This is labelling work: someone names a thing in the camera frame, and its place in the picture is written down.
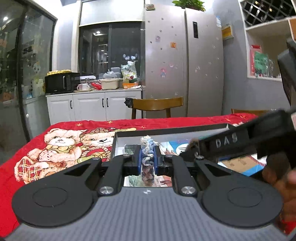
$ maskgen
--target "black microwave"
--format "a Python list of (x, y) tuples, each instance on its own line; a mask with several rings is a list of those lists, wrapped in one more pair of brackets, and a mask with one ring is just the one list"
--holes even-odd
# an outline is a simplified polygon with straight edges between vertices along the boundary
[(69, 93), (76, 90), (80, 84), (79, 73), (60, 73), (45, 76), (45, 93)]

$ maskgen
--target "white shelf frame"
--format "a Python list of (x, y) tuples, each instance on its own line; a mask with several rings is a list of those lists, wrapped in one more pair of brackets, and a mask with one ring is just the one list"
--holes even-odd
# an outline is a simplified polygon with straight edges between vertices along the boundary
[[(281, 82), (281, 78), (256, 77), (256, 76), (253, 76), (253, 75), (250, 74), (251, 73), (251, 71), (250, 71), (250, 45), (249, 45), (249, 41), (248, 41), (248, 38), (247, 38), (247, 32), (252, 30), (252, 29), (255, 29), (255, 28), (262, 28), (262, 27), (264, 27), (266, 25), (276, 24), (276, 23), (283, 22), (283, 21), (288, 21), (289, 27), (290, 27), (291, 37), (292, 37), (293, 40), (295, 40), (289, 20), (290, 19), (296, 19), (296, 16), (283, 18), (283, 19), (280, 19), (280, 20), (273, 20), (273, 21), (269, 21), (269, 22), (266, 22), (266, 23), (257, 24), (257, 25), (251, 26), (251, 27), (246, 27), (246, 24), (245, 24), (245, 21), (244, 21), (244, 12), (242, 10), (242, 5), (241, 5), (241, 3), (244, 2), (244, 1), (246, 1), (246, 0), (238, 0), (238, 4), (239, 4), (239, 9), (240, 9), (240, 12), (241, 12), (241, 15), (242, 15), (242, 21), (244, 23), (244, 36), (245, 36), (245, 41), (246, 41), (246, 53), (247, 53), (247, 78), (260, 79), (260, 80), (272, 80), (272, 81)], [(296, 1), (296, 0), (291, 0), (292, 5), (293, 5), (293, 7), (294, 7), (294, 9), (296, 11), (296, 5), (295, 5), (294, 1)]]

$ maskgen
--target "refrigerator door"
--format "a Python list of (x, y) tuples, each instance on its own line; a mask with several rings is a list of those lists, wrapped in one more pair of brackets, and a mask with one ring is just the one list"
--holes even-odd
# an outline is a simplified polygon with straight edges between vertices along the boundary
[[(184, 9), (155, 5), (145, 10), (145, 98), (184, 98), (184, 106), (172, 108), (171, 116), (186, 116), (187, 67)], [(163, 118), (165, 111), (146, 112), (146, 118)]]
[(221, 115), (223, 43), (216, 16), (186, 8), (188, 31), (188, 116)]

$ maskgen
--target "cabinet door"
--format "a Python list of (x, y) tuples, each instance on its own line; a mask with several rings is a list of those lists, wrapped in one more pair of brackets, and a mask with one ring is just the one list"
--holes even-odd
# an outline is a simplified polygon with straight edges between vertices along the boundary
[[(141, 99), (141, 91), (106, 92), (107, 120), (131, 119), (131, 108), (125, 105), (126, 98)], [(142, 118), (142, 112), (137, 110), (136, 118)]]
[(75, 121), (72, 95), (47, 97), (50, 124)]
[(84, 93), (73, 95), (75, 120), (105, 121), (105, 93)]

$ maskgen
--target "countertop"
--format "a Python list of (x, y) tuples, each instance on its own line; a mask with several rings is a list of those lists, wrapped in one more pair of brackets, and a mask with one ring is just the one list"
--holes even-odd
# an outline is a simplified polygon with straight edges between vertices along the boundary
[(64, 95), (76, 95), (76, 94), (90, 94), (90, 93), (104, 93), (104, 92), (122, 92), (122, 91), (142, 91), (142, 88), (138, 89), (116, 89), (116, 90), (93, 90), (93, 91), (85, 91), (85, 92), (70, 92), (70, 93), (62, 93), (62, 94), (47, 94), (46, 97), (51, 96), (64, 96)]

